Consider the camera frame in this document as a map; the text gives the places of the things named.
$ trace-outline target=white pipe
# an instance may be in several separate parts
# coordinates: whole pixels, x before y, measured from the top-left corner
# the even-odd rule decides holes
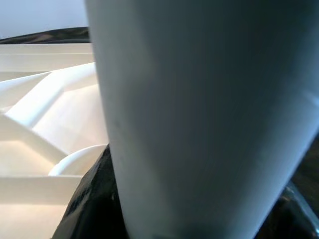
[[[318,7],[87,1],[131,239],[255,235],[319,125]]]

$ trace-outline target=black object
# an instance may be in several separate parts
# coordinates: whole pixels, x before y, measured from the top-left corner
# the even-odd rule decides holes
[[[319,220],[290,182],[255,239],[319,239]],[[52,239],[128,239],[109,146],[85,174]]]
[[[110,148],[84,175],[52,239],[126,239]]]
[[[255,239],[319,239],[319,220],[292,182]]]
[[[73,27],[10,37],[0,44],[90,43],[87,27]]]

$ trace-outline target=white plastic tray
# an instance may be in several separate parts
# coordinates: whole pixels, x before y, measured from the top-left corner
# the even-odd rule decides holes
[[[50,238],[105,149],[92,62],[90,44],[0,45],[1,239]]]

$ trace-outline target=white cylinder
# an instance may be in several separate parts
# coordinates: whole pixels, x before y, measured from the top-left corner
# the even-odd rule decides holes
[[[318,3],[87,9],[130,238],[253,238],[319,124]]]

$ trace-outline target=white wall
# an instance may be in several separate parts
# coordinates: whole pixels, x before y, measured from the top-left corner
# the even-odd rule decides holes
[[[0,7],[0,38],[88,26],[84,0],[10,0]]]

